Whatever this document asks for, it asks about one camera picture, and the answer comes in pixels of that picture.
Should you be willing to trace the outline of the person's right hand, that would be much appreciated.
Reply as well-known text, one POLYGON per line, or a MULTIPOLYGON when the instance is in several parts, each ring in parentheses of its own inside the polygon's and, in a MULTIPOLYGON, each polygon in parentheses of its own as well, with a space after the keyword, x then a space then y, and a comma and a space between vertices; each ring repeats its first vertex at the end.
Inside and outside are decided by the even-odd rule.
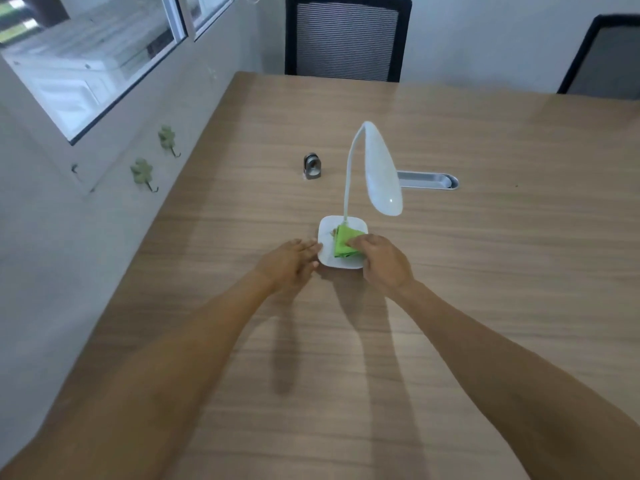
POLYGON ((381 235, 376 235, 375 251, 364 256, 363 273, 366 281, 396 303, 415 282, 405 254, 381 235))

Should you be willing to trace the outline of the person's left hand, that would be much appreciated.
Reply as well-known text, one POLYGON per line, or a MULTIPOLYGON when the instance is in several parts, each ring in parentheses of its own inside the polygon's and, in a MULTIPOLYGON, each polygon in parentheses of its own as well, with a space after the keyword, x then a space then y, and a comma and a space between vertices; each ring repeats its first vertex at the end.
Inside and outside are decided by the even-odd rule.
POLYGON ((292 273, 289 269, 289 242, 267 252, 249 273, 250 281, 268 295, 283 289, 300 289, 306 285, 312 273, 292 273))

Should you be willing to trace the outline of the green cleaning cloth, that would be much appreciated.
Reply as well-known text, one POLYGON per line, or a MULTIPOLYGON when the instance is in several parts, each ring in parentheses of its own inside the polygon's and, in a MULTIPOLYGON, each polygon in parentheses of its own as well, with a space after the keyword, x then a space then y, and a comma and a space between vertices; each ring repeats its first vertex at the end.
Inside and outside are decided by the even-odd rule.
POLYGON ((349 258, 359 255, 360 252, 352 248, 348 242, 356 237, 366 234, 366 232, 351 228, 348 224, 341 223, 333 231, 333 257, 349 258))

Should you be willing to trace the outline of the white desk lamp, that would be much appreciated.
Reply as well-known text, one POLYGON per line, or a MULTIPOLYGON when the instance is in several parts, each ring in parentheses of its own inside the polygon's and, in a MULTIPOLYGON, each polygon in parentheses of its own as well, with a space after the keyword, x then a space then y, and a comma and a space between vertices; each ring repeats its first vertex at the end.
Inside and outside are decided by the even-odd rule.
POLYGON ((317 241, 322 248, 317 258, 325 267, 361 269, 364 265, 361 254, 348 251, 347 257, 339 257, 335 250, 338 237, 345 241, 358 232, 369 233, 364 220, 349 215, 351 171, 356 145, 361 138, 364 138, 364 172, 369 201, 385 216, 396 217, 403 211, 403 194, 393 158, 377 126, 373 122, 364 121, 356 132, 348 153, 343 213, 325 216, 319 222, 317 241))

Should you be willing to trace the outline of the person's right forearm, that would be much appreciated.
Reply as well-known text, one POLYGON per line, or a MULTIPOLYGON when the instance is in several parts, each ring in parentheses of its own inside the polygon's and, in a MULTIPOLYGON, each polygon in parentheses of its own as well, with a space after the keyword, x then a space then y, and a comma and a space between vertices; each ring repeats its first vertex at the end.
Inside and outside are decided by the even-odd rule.
POLYGON ((640 425, 578 379, 416 280, 384 287, 531 480, 640 480, 640 425))

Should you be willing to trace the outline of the person's left forearm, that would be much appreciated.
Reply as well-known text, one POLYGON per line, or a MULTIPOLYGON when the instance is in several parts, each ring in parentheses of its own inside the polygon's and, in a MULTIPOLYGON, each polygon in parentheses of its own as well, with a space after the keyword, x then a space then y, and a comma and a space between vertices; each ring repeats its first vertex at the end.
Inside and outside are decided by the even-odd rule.
POLYGON ((155 480, 180 450, 245 325, 278 288, 251 271, 133 354, 0 480, 155 480))

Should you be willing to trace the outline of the black mesh office chair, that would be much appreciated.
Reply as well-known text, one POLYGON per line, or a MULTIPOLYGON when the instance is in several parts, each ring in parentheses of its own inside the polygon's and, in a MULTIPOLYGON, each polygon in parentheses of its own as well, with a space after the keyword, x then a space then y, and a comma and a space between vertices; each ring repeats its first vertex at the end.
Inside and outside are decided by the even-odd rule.
POLYGON ((597 15, 557 94, 640 101, 640 13, 597 15))
POLYGON ((285 0, 286 75, 398 83, 412 0, 285 0))

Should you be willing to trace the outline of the narrow white framed window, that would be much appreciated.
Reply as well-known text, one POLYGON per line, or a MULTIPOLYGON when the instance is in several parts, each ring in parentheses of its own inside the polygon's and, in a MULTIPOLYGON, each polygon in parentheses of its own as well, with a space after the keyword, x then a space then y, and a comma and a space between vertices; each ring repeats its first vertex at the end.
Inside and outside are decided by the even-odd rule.
POLYGON ((188 9, 188 26, 194 39, 199 38, 235 0, 184 0, 188 9))

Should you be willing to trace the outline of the large white framed window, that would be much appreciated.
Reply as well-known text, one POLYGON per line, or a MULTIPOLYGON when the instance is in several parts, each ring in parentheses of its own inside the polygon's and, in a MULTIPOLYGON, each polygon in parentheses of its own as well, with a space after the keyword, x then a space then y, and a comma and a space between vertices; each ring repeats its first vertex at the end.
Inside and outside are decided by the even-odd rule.
POLYGON ((186 37, 177 0, 0 0, 0 56, 75 144, 186 37))

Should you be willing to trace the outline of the green clover wall hook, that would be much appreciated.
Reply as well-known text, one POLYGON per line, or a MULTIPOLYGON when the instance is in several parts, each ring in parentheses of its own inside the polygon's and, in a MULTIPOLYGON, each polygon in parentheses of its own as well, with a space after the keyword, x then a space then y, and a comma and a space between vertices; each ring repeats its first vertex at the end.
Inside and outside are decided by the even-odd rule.
POLYGON ((157 133, 159 143, 165 151, 169 151, 174 158, 180 158, 181 153, 175 152, 175 132, 169 125, 162 125, 157 133))
POLYGON ((137 158, 130 166, 133 181, 136 185, 145 185, 152 193, 157 193, 159 188, 153 188, 153 166, 144 158, 137 158))

